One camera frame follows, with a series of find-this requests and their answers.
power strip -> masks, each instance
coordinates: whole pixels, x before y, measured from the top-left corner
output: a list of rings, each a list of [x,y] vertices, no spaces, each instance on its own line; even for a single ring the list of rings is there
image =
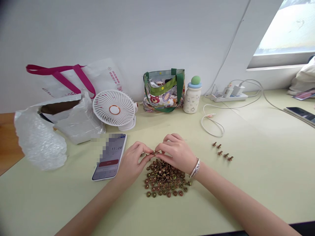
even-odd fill
[[[239,96],[234,96],[231,94],[230,97],[228,98],[223,97],[223,95],[220,93],[217,95],[212,94],[210,96],[210,99],[214,102],[239,101],[239,100],[246,100],[247,98],[248,96],[244,93],[241,93]]]

phone screen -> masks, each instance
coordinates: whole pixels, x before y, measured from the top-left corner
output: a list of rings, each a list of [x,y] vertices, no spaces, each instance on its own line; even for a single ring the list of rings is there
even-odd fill
[[[93,174],[92,180],[99,180],[114,177],[117,174],[118,166],[125,145],[125,134],[112,134],[106,142],[105,150],[100,155],[99,163]]]
[[[298,107],[293,107],[293,108],[287,108],[288,110],[298,114],[299,116],[315,123],[315,115],[312,114],[312,113],[309,113],[308,111],[306,110],[303,110],[301,108],[298,108]]]

blue lid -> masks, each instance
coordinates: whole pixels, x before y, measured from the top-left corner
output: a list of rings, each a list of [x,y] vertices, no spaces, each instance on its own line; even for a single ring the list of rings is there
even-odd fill
[[[199,89],[202,87],[202,83],[199,83],[197,85],[193,85],[191,82],[188,83],[188,87],[192,89]]]

window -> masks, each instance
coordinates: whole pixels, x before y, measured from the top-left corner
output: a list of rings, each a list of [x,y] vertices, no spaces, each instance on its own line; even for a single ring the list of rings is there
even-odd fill
[[[315,0],[284,0],[248,68],[306,64],[315,54]]]

hand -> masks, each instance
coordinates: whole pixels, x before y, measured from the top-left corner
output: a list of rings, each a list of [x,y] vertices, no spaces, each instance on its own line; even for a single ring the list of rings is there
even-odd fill
[[[146,163],[155,156],[153,154],[149,154],[139,163],[139,158],[143,152],[152,153],[153,150],[147,147],[144,143],[138,141],[125,151],[118,173],[114,178],[120,186],[125,188],[130,187],[138,178]]]
[[[163,143],[155,148],[155,151],[160,150],[162,154],[157,154],[156,157],[187,174],[190,174],[197,164],[196,156],[179,134],[166,135]]]

